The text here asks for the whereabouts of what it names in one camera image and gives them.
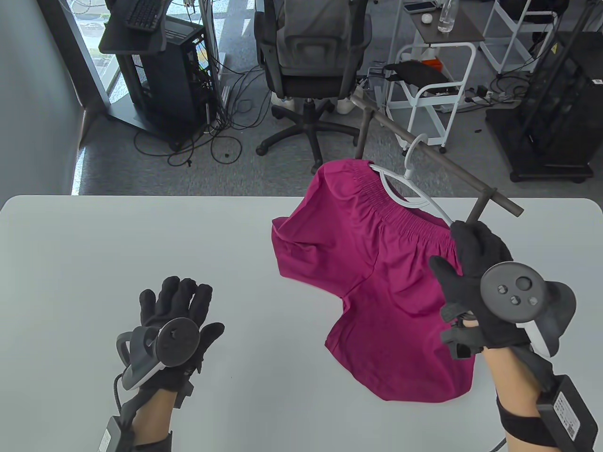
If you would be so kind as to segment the person's left hand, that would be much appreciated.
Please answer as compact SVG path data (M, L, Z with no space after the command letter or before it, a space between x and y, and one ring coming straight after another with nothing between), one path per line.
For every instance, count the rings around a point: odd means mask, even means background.
M191 278L177 276L166 278L159 295L151 289L140 293L140 322L144 327L163 327L175 318L188 318L200 329L196 352L180 366L167 367L157 372L141 387L143 390L163 389L177 393L189 381L194 371L202 369L207 349L224 333L223 323L205 323L212 299L213 288L196 284Z

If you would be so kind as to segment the person's right hand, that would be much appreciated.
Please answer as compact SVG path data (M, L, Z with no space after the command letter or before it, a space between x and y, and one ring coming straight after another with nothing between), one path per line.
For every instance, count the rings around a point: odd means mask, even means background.
M454 333L454 339L460 343L468 340L467 347L473 349L528 346L530 340L525 331L495 316L481 295L481 278L485 272L494 265L513 260L506 244L480 221L468 224L457 220L451 224L450 232L461 269L454 269L439 256L429 259L431 272L446 300L442 317L458 330L471 330L463 324L467 317L477 321L477 333Z

